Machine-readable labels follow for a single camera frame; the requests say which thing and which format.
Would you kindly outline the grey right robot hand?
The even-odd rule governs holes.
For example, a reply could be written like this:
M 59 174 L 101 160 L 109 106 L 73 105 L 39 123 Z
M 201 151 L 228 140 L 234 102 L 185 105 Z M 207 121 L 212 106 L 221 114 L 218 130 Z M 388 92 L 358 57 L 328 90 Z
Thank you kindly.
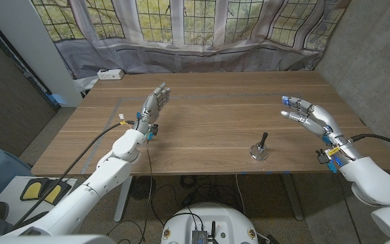
M 337 122 L 324 108 L 301 98 L 290 96 L 282 96 L 282 103 L 295 109 L 295 112 L 281 111 L 280 114 L 287 119 L 296 121 L 321 139 L 328 146 L 330 157 L 336 157 L 341 165 L 363 157 L 352 143 L 346 141 Z

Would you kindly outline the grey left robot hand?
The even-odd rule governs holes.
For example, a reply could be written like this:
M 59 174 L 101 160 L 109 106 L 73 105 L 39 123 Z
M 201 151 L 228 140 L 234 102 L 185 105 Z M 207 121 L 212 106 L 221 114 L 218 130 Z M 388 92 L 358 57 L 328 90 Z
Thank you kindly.
M 160 84 L 147 98 L 142 105 L 140 116 L 133 125 L 133 129 L 146 134 L 151 125 L 159 117 L 160 111 L 170 98 L 170 89 L 166 88 L 166 83 Z

